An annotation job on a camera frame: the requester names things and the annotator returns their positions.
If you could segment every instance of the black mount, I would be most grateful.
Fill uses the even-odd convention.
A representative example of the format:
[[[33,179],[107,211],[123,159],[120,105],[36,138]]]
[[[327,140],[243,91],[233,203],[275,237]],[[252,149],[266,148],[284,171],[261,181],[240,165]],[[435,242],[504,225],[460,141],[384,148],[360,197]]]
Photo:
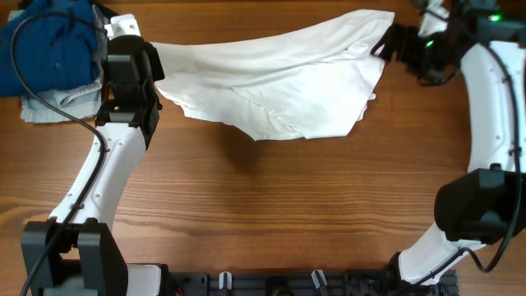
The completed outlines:
[[[181,296],[458,296],[454,271],[446,272],[439,284],[407,289],[383,289],[382,270],[326,274],[325,292],[316,289],[311,274],[233,275],[232,288],[219,288],[219,275],[172,273]]]
[[[106,68],[114,99],[109,99],[106,91],[95,125],[127,123],[140,127],[148,149],[163,108],[154,86],[154,81],[164,79],[157,49],[140,36],[116,37],[108,42]]]
[[[504,172],[500,166],[494,166],[475,170],[444,185],[436,194],[436,225],[450,241],[472,239],[485,244],[496,243],[510,227],[515,183],[516,173]],[[514,236],[526,227],[524,195],[523,191]]]
[[[54,219],[29,222],[25,226],[21,245],[28,274],[58,227],[60,224]],[[80,260],[62,259],[60,254],[69,252],[72,247],[78,248]],[[31,293],[33,296],[58,294],[60,287],[76,276],[81,279],[78,284],[84,288],[83,294],[78,291],[79,295],[126,295],[126,262],[106,224],[96,220],[87,220],[84,224],[69,224],[36,273]]]

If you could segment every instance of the wood grain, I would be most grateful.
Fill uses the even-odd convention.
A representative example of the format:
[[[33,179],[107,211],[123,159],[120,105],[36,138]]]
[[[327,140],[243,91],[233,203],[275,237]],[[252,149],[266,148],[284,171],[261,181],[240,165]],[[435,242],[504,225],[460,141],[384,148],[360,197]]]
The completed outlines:
[[[5,19],[14,5],[1,5]],[[405,1],[113,4],[147,40],[202,44],[297,30],[359,8],[396,12]],[[437,189],[465,173],[468,100],[460,77],[417,86],[404,66],[385,69],[363,121],[341,138],[258,141],[234,127],[165,109],[130,177],[113,233],[129,262],[173,271],[379,268],[433,221]],[[0,294],[25,279],[20,235],[45,220],[71,186],[92,136],[75,124],[32,125],[17,99],[0,99]],[[462,295],[524,295],[526,236],[490,275],[459,265]],[[485,262],[495,248],[482,252]]]

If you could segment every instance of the gray folded cloth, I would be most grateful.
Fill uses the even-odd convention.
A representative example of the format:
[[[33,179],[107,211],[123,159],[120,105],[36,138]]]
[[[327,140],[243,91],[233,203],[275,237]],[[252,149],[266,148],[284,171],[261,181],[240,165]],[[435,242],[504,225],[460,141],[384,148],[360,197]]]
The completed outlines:
[[[104,28],[108,24],[108,19],[94,5],[93,16],[95,24]],[[19,16],[23,11],[14,11],[9,14],[9,20]],[[100,107],[100,94],[102,89],[104,71],[102,61],[107,56],[108,40],[104,33],[97,32],[98,47],[93,54],[93,61],[99,66],[99,76],[93,83],[86,86],[79,86],[72,90],[46,90],[37,95],[50,103],[54,107],[69,113],[77,118],[87,118],[97,114]],[[69,119],[46,108],[36,99],[31,99],[27,95],[22,95],[21,118],[29,123],[58,123]]]

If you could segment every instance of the white clip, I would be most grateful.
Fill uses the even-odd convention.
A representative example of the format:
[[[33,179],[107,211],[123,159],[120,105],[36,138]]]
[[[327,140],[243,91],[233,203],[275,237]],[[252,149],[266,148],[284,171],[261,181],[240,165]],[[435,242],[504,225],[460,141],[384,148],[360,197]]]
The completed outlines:
[[[137,21],[132,14],[114,16],[110,24],[105,25],[104,28],[108,31],[107,36],[110,40],[122,35],[141,36]]]

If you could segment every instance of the white cloth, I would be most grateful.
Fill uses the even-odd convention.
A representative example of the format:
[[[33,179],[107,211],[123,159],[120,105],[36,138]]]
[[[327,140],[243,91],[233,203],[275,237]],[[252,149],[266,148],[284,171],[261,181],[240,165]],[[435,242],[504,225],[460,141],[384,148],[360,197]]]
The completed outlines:
[[[346,136],[375,98],[384,63],[370,52],[394,16],[360,10],[262,39],[154,43],[166,76],[155,85],[187,117],[254,140]]]

